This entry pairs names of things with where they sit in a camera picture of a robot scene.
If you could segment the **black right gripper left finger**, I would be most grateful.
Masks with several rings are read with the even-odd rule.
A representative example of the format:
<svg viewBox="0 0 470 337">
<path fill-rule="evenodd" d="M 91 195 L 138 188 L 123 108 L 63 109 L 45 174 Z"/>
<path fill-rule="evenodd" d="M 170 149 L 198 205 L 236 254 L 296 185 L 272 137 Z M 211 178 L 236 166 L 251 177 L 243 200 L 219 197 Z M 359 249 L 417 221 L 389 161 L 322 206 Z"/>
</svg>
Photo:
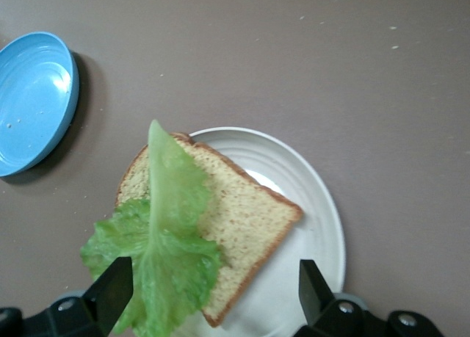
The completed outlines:
<svg viewBox="0 0 470 337">
<path fill-rule="evenodd" d="M 18 308 L 2 308 L 1 335 L 108 336 L 132 294 L 131 258 L 119 257 L 80 296 L 63 297 L 29 318 Z"/>
</svg>

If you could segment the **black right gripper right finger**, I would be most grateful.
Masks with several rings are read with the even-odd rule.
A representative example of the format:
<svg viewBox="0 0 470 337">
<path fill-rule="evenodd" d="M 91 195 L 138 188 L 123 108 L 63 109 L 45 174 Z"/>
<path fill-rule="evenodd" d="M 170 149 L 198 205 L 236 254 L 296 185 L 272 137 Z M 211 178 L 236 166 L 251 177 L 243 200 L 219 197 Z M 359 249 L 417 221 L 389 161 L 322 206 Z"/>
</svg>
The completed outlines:
<svg viewBox="0 0 470 337">
<path fill-rule="evenodd" d="M 306 324 L 296 336 L 442 336 L 426 316 L 392 311 L 387 319 L 374 316 L 360 299 L 334 294 L 313 260 L 302 259 L 298 295 Z"/>
</svg>

